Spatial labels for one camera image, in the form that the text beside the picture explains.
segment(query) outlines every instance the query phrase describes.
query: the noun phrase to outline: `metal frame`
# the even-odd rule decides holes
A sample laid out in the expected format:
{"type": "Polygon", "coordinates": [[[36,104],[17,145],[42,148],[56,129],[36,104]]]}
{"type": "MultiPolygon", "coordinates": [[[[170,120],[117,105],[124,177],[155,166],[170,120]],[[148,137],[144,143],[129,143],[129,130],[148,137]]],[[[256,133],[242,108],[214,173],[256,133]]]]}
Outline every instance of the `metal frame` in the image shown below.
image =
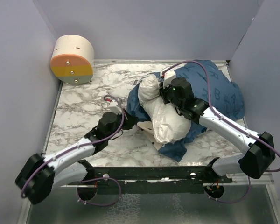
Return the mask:
{"type": "MultiPolygon", "coordinates": [[[[174,64],[174,63],[180,62],[180,61],[181,60],[178,60],[178,61],[95,60],[96,63],[105,63],[105,64],[109,64],[109,63],[168,63],[168,64],[174,64]]],[[[226,61],[214,61],[214,62],[215,63],[224,63],[226,65],[227,70],[229,72],[229,75],[231,77],[229,66],[228,66],[226,61]]],[[[50,137],[50,134],[51,134],[51,129],[52,129],[52,125],[53,125],[53,122],[54,122],[54,117],[55,117],[56,109],[57,109],[57,106],[58,106],[59,98],[60,98],[60,95],[61,95],[62,87],[63,87],[63,82],[61,82],[60,86],[59,86],[58,94],[57,94],[56,101],[55,101],[55,104],[54,104],[54,109],[53,109],[52,116],[51,116],[50,123],[49,123],[48,132],[47,132],[47,135],[46,135],[45,144],[43,146],[42,154],[45,154],[46,150],[47,150],[47,146],[48,146],[48,143],[49,143],[49,137],[50,137]]],[[[245,118],[244,118],[244,123],[245,123],[245,126],[248,126],[245,118]]],[[[95,169],[108,169],[108,167],[103,167],[103,168],[102,167],[96,167],[95,169]]],[[[230,183],[225,182],[224,185],[247,185],[248,184],[246,175],[236,174],[236,175],[228,175],[227,177],[232,178],[232,182],[230,182],[230,183]]],[[[277,222],[280,224],[280,202],[279,202],[277,192],[276,192],[276,189],[275,189],[273,183],[274,183],[274,181],[273,181],[272,175],[270,173],[265,173],[265,174],[262,175],[262,177],[260,179],[258,179],[258,180],[252,179],[252,181],[251,181],[251,184],[265,184],[266,185],[267,192],[269,194],[269,198],[270,198],[274,213],[275,213],[276,218],[277,218],[277,222]]],[[[75,185],[75,186],[65,185],[63,187],[77,187],[77,185],[75,185]]],[[[93,187],[93,185],[80,185],[78,187],[93,187]]],[[[17,224],[27,223],[27,221],[29,219],[30,206],[31,206],[30,201],[28,199],[24,199],[17,224]]]]}

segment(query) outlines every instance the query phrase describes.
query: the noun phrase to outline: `gray floor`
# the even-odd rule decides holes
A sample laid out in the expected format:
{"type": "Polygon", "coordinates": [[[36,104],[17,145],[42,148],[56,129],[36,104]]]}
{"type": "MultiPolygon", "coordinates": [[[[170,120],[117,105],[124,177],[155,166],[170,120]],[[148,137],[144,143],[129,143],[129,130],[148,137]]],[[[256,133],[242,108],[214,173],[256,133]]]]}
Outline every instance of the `gray floor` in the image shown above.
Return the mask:
{"type": "MultiPolygon", "coordinates": [[[[225,187],[223,198],[238,199],[247,186],[225,187]]],[[[265,185],[252,185],[237,204],[221,204],[204,194],[123,195],[111,207],[77,202],[75,188],[60,188],[39,205],[31,206],[28,224],[276,224],[265,185]]],[[[106,203],[116,196],[97,196],[106,203]]]]}

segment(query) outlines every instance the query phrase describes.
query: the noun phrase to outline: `blue fabric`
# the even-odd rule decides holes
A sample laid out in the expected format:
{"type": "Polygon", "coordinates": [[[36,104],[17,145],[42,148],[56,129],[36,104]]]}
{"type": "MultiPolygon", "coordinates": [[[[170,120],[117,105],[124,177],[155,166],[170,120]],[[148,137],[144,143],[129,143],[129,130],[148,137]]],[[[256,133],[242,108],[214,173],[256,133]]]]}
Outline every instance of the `blue fabric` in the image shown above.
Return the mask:
{"type": "MultiPolygon", "coordinates": [[[[210,79],[210,98],[212,105],[232,120],[239,120],[244,117],[245,106],[242,93],[238,85],[230,82],[227,77],[210,60],[196,60],[207,70],[210,79]]],[[[188,63],[184,67],[175,70],[176,77],[184,77],[191,83],[194,96],[205,101],[207,99],[207,83],[202,68],[195,63],[188,63]]],[[[141,107],[138,99],[139,84],[129,93],[127,100],[127,112],[139,118],[139,121],[151,121],[149,115],[141,107]]],[[[159,152],[176,161],[180,161],[187,152],[186,143],[193,142],[194,138],[206,131],[202,125],[191,123],[187,136],[175,143],[168,143],[160,148],[159,152]]]]}

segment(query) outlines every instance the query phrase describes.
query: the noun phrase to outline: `marble tabletop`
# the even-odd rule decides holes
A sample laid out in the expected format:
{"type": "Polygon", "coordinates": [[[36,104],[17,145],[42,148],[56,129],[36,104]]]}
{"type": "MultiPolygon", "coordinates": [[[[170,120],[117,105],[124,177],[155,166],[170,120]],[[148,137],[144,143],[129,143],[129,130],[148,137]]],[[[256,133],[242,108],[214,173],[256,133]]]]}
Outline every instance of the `marble tabletop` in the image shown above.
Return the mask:
{"type": "MultiPolygon", "coordinates": [[[[123,99],[126,106],[129,91],[148,73],[159,72],[170,64],[165,63],[97,63],[94,66],[92,83],[82,85],[63,84],[56,114],[51,129],[46,154],[58,152],[77,142],[94,126],[108,102],[103,97],[111,94],[123,99]]],[[[228,77],[224,62],[217,67],[228,77]]],[[[122,136],[94,156],[86,158],[93,166],[201,166],[214,157],[239,154],[229,141],[207,131],[186,145],[187,152],[180,162],[158,153],[148,138],[137,128],[124,131],[122,136]]]]}

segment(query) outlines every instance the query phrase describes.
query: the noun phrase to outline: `purple cable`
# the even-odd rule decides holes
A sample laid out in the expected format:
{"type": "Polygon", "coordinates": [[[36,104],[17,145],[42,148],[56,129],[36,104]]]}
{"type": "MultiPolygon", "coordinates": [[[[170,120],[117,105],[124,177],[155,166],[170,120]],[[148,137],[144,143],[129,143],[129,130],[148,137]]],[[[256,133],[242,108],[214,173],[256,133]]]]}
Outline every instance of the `purple cable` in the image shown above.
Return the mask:
{"type": "Polygon", "coordinates": [[[117,180],[115,180],[115,179],[113,179],[113,178],[111,178],[111,177],[99,177],[99,178],[95,178],[95,179],[91,179],[91,180],[81,181],[81,183],[87,183],[87,182],[99,181],[99,180],[106,180],[106,179],[107,179],[107,180],[112,180],[112,181],[114,181],[114,182],[117,184],[117,186],[118,186],[119,193],[118,193],[118,197],[116,198],[115,201],[110,202],[110,203],[106,203],[106,204],[98,204],[98,203],[83,201],[83,200],[80,198],[80,195],[79,195],[79,193],[78,193],[78,191],[77,191],[77,196],[78,196],[78,198],[79,198],[79,201],[81,201],[81,202],[83,202],[83,203],[86,203],[86,204],[91,204],[91,205],[100,206],[100,207],[106,207],[106,206],[114,205],[116,202],[118,202],[118,200],[119,200],[120,197],[121,197],[121,186],[120,186],[120,183],[119,183],[117,180]]]}
{"type": "Polygon", "coordinates": [[[206,192],[206,194],[209,196],[209,198],[211,200],[214,200],[216,202],[220,202],[220,203],[225,203],[225,204],[233,204],[233,203],[238,203],[238,202],[241,202],[243,201],[244,199],[246,199],[246,197],[248,196],[248,194],[250,193],[250,190],[251,190],[251,180],[250,180],[250,177],[248,176],[248,190],[246,191],[246,193],[244,194],[244,196],[242,196],[240,199],[238,200],[235,200],[235,201],[224,201],[224,200],[220,200],[220,199],[215,199],[211,196],[209,196],[206,192]]]}
{"type": "MultiPolygon", "coordinates": [[[[112,97],[110,95],[108,95],[108,97],[114,99],[116,102],[118,102],[118,100],[115,98],[115,97],[112,97]]],[[[120,125],[119,127],[117,128],[117,130],[109,135],[108,137],[104,138],[104,139],[100,139],[100,140],[97,140],[97,141],[93,141],[93,142],[90,142],[90,143],[84,143],[84,144],[81,144],[79,146],[74,146],[74,147],[71,147],[69,148],[68,150],[64,151],[63,153],[59,154],[58,156],[56,156],[55,158],[58,159],[59,157],[67,154],[68,152],[71,152],[72,150],[75,150],[77,149],[78,147],[84,147],[84,146],[89,146],[89,145],[93,145],[93,144],[97,144],[97,143],[100,143],[102,141],[106,141],[110,138],[112,138],[114,135],[116,135],[120,130],[121,130],[121,127],[123,126],[123,122],[125,120],[125,111],[123,110],[123,108],[121,107],[121,105],[119,104],[120,108],[121,108],[121,122],[120,122],[120,125]]],[[[39,166],[39,168],[37,168],[33,174],[28,178],[28,180],[26,181],[26,183],[24,184],[22,190],[21,190],[21,198],[25,198],[25,190],[28,186],[28,184],[30,183],[30,181],[33,179],[33,177],[40,171],[42,170],[46,165],[48,165],[50,162],[52,162],[54,160],[54,158],[51,158],[49,159],[48,161],[44,162],[42,165],[39,166]]]]}
{"type": "MultiPolygon", "coordinates": [[[[269,149],[271,149],[274,153],[276,153],[277,156],[280,158],[280,153],[279,153],[276,149],[274,149],[272,146],[270,146],[269,144],[267,144],[267,143],[264,142],[263,140],[259,139],[258,136],[253,136],[253,135],[249,134],[248,132],[245,132],[245,131],[243,131],[242,129],[238,128],[238,127],[235,126],[233,123],[229,122],[229,121],[226,120],[224,117],[220,116],[220,114],[218,114],[218,113],[214,110],[214,108],[213,108],[213,106],[212,106],[212,104],[211,104],[211,100],[210,100],[210,79],[209,79],[209,75],[208,75],[208,73],[207,73],[205,67],[204,67],[202,64],[200,64],[200,63],[197,62],[197,61],[192,61],[192,60],[187,60],[187,61],[179,62],[179,63],[177,63],[177,64],[174,64],[174,65],[170,66],[170,67],[167,68],[166,70],[164,70],[164,71],[162,72],[162,75],[164,76],[165,73],[166,73],[167,71],[169,71],[170,69],[173,69],[173,68],[176,67],[177,65],[180,65],[180,64],[183,64],[183,63],[195,63],[195,64],[198,64],[198,65],[203,69],[203,71],[204,71],[204,73],[205,73],[205,76],[206,76],[207,92],[208,92],[208,96],[207,96],[208,102],[209,102],[209,105],[210,105],[210,109],[214,112],[214,114],[215,114],[216,116],[218,116],[219,118],[221,118],[221,120],[225,121],[227,124],[229,124],[229,125],[230,125],[231,127],[233,127],[234,129],[238,130],[239,132],[245,134],[246,136],[249,136],[249,137],[255,139],[256,141],[259,141],[261,144],[265,145],[266,147],[268,147],[269,149]]],[[[280,171],[280,168],[278,168],[278,169],[272,169],[272,170],[266,170],[266,172],[270,172],[270,173],[279,172],[279,171],[280,171]]]]}

